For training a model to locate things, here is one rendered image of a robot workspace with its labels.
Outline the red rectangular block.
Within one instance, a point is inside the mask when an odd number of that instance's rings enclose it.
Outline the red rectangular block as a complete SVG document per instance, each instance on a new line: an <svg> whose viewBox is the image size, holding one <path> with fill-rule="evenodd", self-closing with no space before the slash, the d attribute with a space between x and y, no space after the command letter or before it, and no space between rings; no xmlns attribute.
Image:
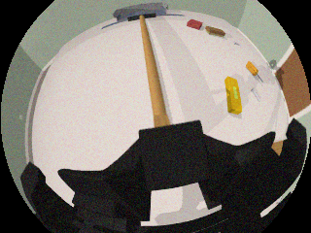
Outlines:
<svg viewBox="0 0 311 233"><path fill-rule="evenodd" d="M199 28L202 27L202 22L199 22L199 20L191 19L191 20L188 20L187 27L197 28L197 30L199 30Z"/></svg>

